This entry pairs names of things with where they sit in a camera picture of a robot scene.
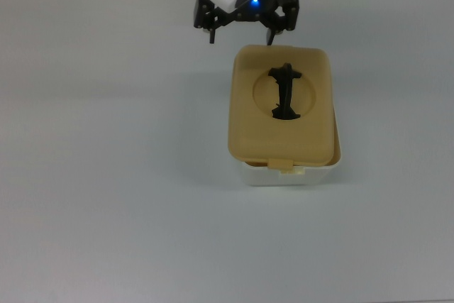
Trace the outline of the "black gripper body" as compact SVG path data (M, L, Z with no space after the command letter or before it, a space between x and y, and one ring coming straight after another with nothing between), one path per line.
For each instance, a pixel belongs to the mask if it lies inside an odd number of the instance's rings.
M286 0L240 0L237 8L225 14L231 22L286 23Z

